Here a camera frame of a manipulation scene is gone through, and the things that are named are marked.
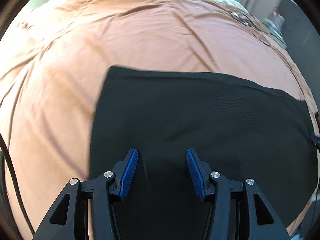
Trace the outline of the black t-shirt floral trim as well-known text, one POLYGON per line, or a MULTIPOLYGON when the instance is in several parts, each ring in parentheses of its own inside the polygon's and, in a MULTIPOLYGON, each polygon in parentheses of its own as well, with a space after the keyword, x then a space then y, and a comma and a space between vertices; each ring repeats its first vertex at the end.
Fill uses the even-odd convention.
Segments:
POLYGON ((305 101, 217 73, 147 72, 113 66, 97 104, 89 177, 139 152, 128 196, 116 204, 123 239, 200 239, 209 204, 186 163, 199 158, 231 180, 254 179, 285 226, 318 181, 305 101))

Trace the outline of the orange bed blanket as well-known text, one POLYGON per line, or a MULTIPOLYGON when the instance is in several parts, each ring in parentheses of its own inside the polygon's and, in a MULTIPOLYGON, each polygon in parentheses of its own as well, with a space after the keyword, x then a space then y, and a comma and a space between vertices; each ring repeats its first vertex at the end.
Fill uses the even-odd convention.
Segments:
POLYGON ((1 41, 1 134, 27 211, 6 175, 24 239, 70 178, 88 177, 93 116, 114 64, 229 74, 304 100, 315 115, 287 51, 231 11, 244 7, 231 0, 50 0, 12 26, 1 41))

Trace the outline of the cream bedside cabinet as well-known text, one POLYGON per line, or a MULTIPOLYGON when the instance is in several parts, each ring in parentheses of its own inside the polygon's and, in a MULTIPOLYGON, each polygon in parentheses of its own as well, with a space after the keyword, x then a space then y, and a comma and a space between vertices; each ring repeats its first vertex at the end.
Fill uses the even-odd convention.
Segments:
POLYGON ((274 11, 269 15, 268 18, 263 18, 261 22, 266 27, 269 34, 272 35, 284 49, 286 49, 287 45, 281 33, 283 24, 285 22, 283 16, 274 11))

